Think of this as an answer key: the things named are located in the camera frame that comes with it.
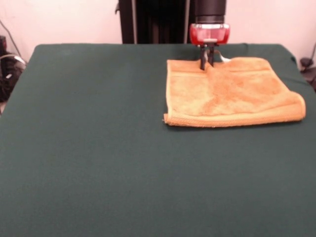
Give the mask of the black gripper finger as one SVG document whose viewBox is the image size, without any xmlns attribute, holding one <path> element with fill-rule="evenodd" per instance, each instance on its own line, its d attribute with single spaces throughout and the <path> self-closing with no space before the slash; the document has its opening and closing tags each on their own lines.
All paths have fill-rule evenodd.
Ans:
<svg viewBox="0 0 316 237">
<path fill-rule="evenodd" d="M 214 44 L 209 45 L 208 62 L 211 66 L 213 66 L 214 64 L 214 48 L 215 48 Z"/>
<path fill-rule="evenodd" d="M 205 49 L 206 48 L 204 45 L 200 47 L 200 69 L 201 70 L 205 70 L 205 62 L 206 62 Z"/>
</svg>

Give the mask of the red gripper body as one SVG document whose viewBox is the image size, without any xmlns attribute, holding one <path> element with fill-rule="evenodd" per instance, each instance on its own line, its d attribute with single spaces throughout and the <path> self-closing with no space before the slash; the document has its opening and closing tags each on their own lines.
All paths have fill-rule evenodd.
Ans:
<svg viewBox="0 0 316 237">
<path fill-rule="evenodd" d="M 229 24 L 191 24 L 190 40 L 194 45 L 226 44 L 230 29 Z"/>
</svg>

